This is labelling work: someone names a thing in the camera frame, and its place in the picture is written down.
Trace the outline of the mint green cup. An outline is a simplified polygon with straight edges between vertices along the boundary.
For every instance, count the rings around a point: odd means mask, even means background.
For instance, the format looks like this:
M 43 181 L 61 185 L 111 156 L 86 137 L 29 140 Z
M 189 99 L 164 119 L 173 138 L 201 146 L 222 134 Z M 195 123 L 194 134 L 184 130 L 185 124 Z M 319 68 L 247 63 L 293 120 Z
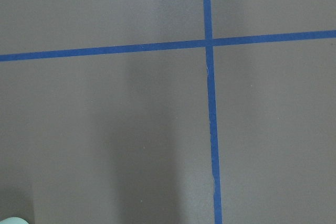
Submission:
M 20 217 L 9 217 L 1 220 L 0 224 L 28 224 L 28 222 Z

